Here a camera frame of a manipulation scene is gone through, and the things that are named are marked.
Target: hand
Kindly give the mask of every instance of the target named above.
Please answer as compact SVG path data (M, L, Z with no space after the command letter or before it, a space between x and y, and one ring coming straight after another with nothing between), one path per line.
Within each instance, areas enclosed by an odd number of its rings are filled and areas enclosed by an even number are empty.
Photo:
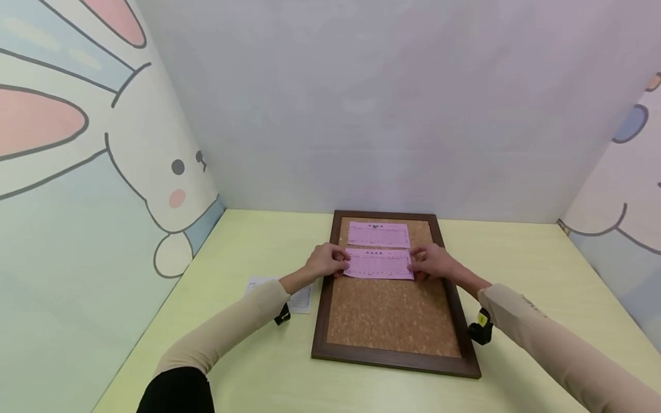
M349 269L351 256L337 245L325 243L317 245L305 265L298 271L280 278L280 283L288 294L294 294L319 277L333 274L335 278Z
M351 260L351 256L344 248L325 243L315 247L302 270L315 279L331 274L337 278L342 275L343 270L349 269L349 263L347 262L349 260Z
M424 280L428 275L447 278L475 299L480 290L491 286L490 282L461 265L445 248L436 244L417 246L410 253L413 257L422 253L417 261L408 266L415 273L416 280Z
M424 280L427 276L448 278L456 282L457 278L466 268L459 261L452 258L445 248L436 244L427 244L412 248L410 254L415 260L409 270L413 271L416 280Z

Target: black sleeve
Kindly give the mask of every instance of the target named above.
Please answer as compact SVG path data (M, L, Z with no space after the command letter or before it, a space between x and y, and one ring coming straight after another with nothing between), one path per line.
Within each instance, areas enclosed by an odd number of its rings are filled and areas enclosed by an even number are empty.
M209 382L195 367L164 371L149 383L137 413L214 413Z

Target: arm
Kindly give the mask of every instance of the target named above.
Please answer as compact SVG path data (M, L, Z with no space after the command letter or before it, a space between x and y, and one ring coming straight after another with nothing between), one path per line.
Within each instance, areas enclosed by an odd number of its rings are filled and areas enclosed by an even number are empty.
M318 245L300 270L257 286L173 344L161 358L155 376L177 367L209 373L229 350L277 317L292 294L319 277L339 275L348 268L345 260L349 259L336 245Z
M411 266L418 278L447 277L478 299L491 321L590 412L661 412L661 396L577 335L551 320L523 295L478 277L431 244Z

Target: cork board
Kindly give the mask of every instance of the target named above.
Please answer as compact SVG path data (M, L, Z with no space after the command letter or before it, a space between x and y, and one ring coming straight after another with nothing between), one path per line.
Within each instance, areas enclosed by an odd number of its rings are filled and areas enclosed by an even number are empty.
M403 223L411 247L443 246L435 215L336 211L332 243L347 247L349 222ZM447 280L326 277L312 356L481 376L456 287Z

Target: rabbit cheek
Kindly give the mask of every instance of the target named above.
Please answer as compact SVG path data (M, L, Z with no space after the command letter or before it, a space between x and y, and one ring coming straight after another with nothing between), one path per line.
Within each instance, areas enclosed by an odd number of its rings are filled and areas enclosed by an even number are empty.
M183 189L174 190L170 194L170 207L179 208L186 200L186 192Z

